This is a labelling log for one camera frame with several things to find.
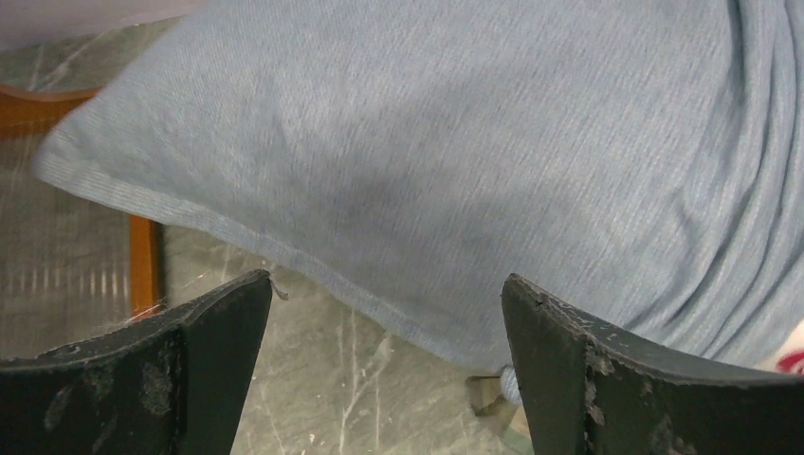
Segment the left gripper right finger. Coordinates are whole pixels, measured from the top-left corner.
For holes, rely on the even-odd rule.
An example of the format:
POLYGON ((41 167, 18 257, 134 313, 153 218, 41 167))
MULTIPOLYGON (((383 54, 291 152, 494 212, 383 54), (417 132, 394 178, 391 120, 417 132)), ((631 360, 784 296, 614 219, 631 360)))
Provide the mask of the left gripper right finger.
POLYGON ((518 275, 502 311, 538 454, 799 454, 803 380, 687 355, 518 275))

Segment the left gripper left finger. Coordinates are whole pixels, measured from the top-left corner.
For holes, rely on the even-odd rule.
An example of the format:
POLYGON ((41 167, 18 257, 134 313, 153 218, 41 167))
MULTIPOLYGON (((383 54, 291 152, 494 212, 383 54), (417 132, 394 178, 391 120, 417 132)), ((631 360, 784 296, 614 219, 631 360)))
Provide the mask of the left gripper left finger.
POLYGON ((104 336, 3 361, 2 452, 230 453, 272 294, 254 270, 104 336))

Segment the blue grey pillow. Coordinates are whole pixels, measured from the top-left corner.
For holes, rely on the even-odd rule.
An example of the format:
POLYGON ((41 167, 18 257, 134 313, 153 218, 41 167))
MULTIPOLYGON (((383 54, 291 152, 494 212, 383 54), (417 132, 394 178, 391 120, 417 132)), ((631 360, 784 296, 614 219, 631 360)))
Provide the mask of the blue grey pillow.
POLYGON ((215 1, 33 169, 299 271, 510 399, 511 273, 756 368, 803 321, 803 5, 215 1))

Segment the white pillow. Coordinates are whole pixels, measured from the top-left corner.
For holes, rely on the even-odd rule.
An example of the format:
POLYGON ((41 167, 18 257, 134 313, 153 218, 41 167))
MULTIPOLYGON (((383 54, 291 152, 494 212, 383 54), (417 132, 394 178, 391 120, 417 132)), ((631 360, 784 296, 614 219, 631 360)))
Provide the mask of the white pillow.
POLYGON ((802 375, 804 366, 803 331, 804 322, 800 321, 778 350, 759 362, 756 369, 765 372, 802 375))

